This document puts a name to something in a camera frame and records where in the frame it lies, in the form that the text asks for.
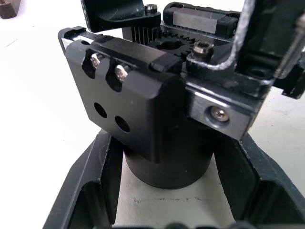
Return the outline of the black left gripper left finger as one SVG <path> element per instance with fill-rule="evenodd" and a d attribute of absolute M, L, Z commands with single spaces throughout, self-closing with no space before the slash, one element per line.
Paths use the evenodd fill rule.
<path fill-rule="evenodd" d="M 46 229 L 109 229 L 115 223 L 123 144 L 99 132 L 71 166 L 44 223 Z"/>

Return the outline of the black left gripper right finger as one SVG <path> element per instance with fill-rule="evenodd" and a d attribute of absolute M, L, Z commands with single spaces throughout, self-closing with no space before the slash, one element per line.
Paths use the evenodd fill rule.
<path fill-rule="evenodd" d="M 305 226 L 305 198 L 283 169 L 246 135 L 218 139 L 218 175 L 236 221 L 255 226 Z"/>

